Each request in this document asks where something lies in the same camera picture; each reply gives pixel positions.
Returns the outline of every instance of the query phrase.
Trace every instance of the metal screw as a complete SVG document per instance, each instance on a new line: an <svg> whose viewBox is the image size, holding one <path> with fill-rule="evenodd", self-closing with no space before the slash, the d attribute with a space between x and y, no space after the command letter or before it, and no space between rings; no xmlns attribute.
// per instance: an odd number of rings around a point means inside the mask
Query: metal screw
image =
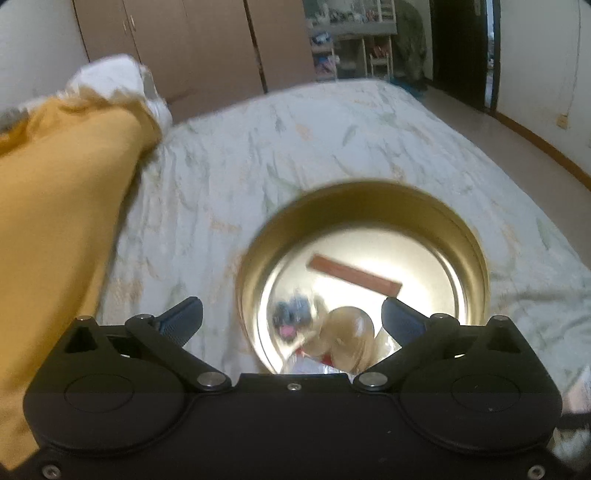
<svg viewBox="0 0 591 480"><path fill-rule="evenodd" d="M366 372L361 374L358 378L359 382L368 388L383 387L388 383L388 377L380 372Z"/></svg>
<svg viewBox="0 0 591 480"><path fill-rule="evenodd" d="M534 465L527 470L527 478L529 480L541 480L546 475L546 469L541 465Z"/></svg>
<svg viewBox="0 0 591 480"><path fill-rule="evenodd" d="M41 473L47 480L57 480L61 478L61 470L55 465L46 465L41 469Z"/></svg>
<svg viewBox="0 0 591 480"><path fill-rule="evenodd" d="M220 372L205 372L197 377L197 382L207 388L217 388L223 385L227 377Z"/></svg>

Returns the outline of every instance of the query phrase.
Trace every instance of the shelf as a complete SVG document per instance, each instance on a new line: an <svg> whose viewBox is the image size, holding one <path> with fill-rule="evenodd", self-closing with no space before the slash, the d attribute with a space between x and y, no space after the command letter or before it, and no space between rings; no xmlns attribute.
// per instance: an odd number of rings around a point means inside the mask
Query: shelf
<svg viewBox="0 0 591 480"><path fill-rule="evenodd" d="M369 59L369 61L371 62L371 65L377 66L377 65L387 65L388 63L390 63L390 59L389 57L380 57L378 59Z"/></svg>
<svg viewBox="0 0 591 480"><path fill-rule="evenodd" d="M329 25L316 25L308 29L308 34L313 37L319 33L328 32L333 37L337 35L396 35L396 22L389 20L383 22L342 22Z"/></svg>
<svg viewBox="0 0 591 480"><path fill-rule="evenodd" d="M324 43L322 45L312 45L312 53L332 53L333 43Z"/></svg>

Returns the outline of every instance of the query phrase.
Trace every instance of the electrical outlet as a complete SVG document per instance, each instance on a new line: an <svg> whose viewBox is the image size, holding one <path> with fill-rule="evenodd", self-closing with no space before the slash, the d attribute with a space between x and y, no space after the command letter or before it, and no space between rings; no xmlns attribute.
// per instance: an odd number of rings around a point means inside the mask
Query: electrical outlet
<svg viewBox="0 0 591 480"><path fill-rule="evenodd" d="M567 130L569 128L569 116L559 115L556 118L556 125L558 125L562 130Z"/></svg>

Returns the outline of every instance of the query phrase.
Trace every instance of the white wall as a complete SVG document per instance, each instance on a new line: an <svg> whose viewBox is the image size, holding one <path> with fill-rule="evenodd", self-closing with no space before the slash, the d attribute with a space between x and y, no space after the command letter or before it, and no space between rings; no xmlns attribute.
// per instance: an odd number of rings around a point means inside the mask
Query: white wall
<svg viewBox="0 0 591 480"><path fill-rule="evenodd" d="M406 0L417 9L423 19L425 41L427 43L427 58L425 58L425 77L433 80L433 33L431 32L431 7L429 0Z"/></svg>
<svg viewBox="0 0 591 480"><path fill-rule="evenodd" d="M532 130L591 174L591 7L581 1L574 90L577 0L501 0L501 84L497 110ZM556 125L570 102L569 129Z"/></svg>
<svg viewBox="0 0 591 480"><path fill-rule="evenodd" d="M0 109L64 88L88 63L72 0L0 7Z"/></svg>

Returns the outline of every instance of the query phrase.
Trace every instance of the dark door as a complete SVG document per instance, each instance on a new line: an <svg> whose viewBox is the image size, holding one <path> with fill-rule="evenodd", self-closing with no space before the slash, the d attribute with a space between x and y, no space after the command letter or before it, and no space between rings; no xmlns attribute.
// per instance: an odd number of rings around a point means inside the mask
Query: dark door
<svg viewBox="0 0 591 480"><path fill-rule="evenodd" d="M484 110L488 32L486 0L430 0L433 82Z"/></svg>

